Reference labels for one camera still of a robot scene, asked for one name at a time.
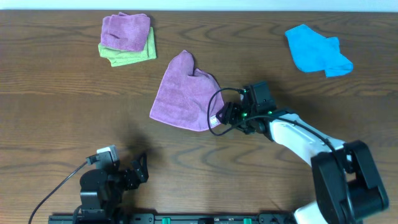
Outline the purple microfiber cloth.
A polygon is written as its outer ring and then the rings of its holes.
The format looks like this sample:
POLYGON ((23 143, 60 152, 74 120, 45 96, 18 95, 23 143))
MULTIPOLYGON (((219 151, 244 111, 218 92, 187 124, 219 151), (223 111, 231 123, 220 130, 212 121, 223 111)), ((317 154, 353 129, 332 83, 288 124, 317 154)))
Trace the purple microfiber cloth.
POLYGON ((220 122, 216 113, 224 106, 220 86, 212 75, 195 68, 190 52, 181 51, 167 67, 150 118, 191 131, 206 131, 220 122))

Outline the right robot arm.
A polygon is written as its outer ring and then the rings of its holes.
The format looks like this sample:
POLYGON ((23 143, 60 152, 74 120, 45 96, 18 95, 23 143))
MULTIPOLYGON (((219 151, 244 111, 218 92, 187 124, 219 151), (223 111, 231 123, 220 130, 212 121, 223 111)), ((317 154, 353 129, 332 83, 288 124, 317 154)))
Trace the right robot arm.
POLYGON ((312 170, 316 201, 294 212, 297 223, 362 223, 389 208, 389 198, 367 144, 335 139, 274 105, 227 103, 219 121, 246 134, 259 133, 294 152, 312 170))

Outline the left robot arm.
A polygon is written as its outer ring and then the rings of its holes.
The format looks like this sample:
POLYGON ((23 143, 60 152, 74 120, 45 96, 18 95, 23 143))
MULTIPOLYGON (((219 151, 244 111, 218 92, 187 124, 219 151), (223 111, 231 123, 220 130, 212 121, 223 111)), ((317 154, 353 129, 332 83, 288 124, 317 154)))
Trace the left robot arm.
POLYGON ((81 205, 73 214, 73 223, 130 223, 131 216, 119 206, 123 193, 147 182, 147 155, 131 161, 132 169, 120 170, 120 162, 102 152, 87 158, 96 168, 80 178, 81 205))

